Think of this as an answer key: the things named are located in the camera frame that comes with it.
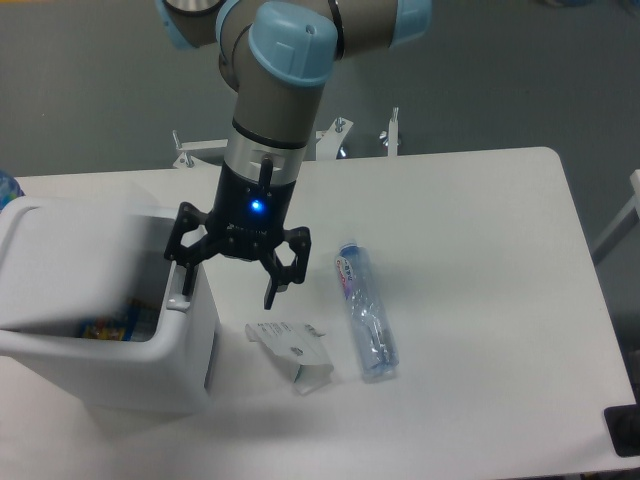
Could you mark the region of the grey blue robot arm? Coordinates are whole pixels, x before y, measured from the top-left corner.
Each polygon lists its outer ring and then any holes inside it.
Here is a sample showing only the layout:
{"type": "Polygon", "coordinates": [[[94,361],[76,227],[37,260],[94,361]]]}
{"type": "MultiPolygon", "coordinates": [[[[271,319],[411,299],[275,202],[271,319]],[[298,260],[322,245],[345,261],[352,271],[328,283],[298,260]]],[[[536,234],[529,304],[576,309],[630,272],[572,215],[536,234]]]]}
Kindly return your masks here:
{"type": "Polygon", "coordinates": [[[184,270],[184,295],[205,260],[257,261],[269,275],[264,303],[271,306],[306,276],[310,231],[284,222],[334,65],[421,37],[432,5],[160,1],[156,8],[176,47],[218,46],[220,74],[237,96],[213,207],[180,205],[165,256],[184,270]]]}

